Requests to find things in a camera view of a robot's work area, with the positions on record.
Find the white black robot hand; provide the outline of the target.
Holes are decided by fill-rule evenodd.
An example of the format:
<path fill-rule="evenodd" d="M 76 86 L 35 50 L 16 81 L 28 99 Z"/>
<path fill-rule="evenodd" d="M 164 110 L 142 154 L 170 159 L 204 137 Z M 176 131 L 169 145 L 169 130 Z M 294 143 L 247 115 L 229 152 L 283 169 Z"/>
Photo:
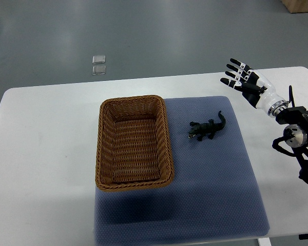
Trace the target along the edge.
<path fill-rule="evenodd" d="M 234 58 L 226 66 L 229 70 L 220 82 L 241 92 L 252 107 L 262 109 L 270 117 L 287 108 L 288 102 L 276 93 L 272 83 L 258 70 Z"/>

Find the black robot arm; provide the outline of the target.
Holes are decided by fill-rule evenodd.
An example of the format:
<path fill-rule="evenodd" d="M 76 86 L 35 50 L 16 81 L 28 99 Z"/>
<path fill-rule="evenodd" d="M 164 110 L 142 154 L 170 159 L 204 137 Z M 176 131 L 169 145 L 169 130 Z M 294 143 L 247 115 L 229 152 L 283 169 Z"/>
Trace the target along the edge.
<path fill-rule="evenodd" d="M 272 147 L 297 159 L 301 167 L 299 179 L 308 184 L 308 110 L 303 106 L 295 106 L 292 86 L 289 86 L 288 93 L 288 102 L 292 106 L 280 106 L 274 111 L 276 122 L 287 126 L 283 135 L 274 139 Z"/>

